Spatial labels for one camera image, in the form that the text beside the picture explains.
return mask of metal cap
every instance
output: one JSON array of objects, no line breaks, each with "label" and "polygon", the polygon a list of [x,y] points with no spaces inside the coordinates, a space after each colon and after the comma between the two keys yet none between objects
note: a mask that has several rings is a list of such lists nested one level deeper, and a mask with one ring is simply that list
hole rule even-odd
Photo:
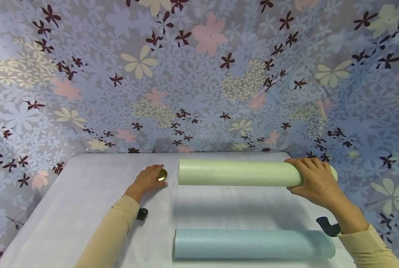
[{"label": "metal cap", "polygon": [[158,174],[158,181],[164,181],[167,178],[167,170],[161,169]]}]

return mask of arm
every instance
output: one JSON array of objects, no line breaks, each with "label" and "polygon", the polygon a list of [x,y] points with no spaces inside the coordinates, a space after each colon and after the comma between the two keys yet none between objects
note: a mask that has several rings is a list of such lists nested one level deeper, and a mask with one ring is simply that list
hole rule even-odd
[{"label": "arm", "polygon": [[338,235],[357,268],[399,268],[399,260],[380,236],[340,190],[329,164],[317,158],[287,159],[304,178],[303,184],[288,187],[291,193],[329,209],[341,228]]},{"label": "arm", "polygon": [[142,170],[123,197],[110,209],[98,226],[82,255],[73,268],[112,268],[139,210],[143,195],[154,189],[166,187],[157,181],[163,165],[148,166]]}]

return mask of white table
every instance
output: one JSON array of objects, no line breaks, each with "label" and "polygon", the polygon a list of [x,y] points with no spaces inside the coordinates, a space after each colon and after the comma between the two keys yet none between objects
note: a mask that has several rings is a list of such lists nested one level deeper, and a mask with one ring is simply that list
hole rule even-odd
[{"label": "white table", "polygon": [[165,164],[168,188],[143,198],[149,210],[136,221],[115,267],[355,267],[338,239],[329,260],[174,261],[175,229],[310,229],[333,215],[283,187],[179,186],[179,158],[281,162],[287,153],[82,154],[72,158],[0,260],[0,268],[71,267],[135,176]]}]

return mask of light green foam roller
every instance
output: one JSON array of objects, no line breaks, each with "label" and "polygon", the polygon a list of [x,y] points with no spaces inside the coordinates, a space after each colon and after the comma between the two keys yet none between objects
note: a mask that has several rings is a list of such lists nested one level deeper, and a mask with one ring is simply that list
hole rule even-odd
[{"label": "light green foam roller", "polygon": [[[336,170],[332,175],[338,180]],[[299,186],[302,175],[284,162],[180,159],[179,185]]]}]

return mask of beige sleeve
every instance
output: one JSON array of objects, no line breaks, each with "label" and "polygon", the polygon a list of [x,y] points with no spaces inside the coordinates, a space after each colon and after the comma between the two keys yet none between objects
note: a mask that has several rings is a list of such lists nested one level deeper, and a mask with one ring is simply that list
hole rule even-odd
[{"label": "beige sleeve", "polygon": [[366,231],[338,234],[357,268],[399,268],[399,259],[369,224]]},{"label": "beige sleeve", "polygon": [[73,268],[113,268],[140,207],[124,195],[107,212]]}]

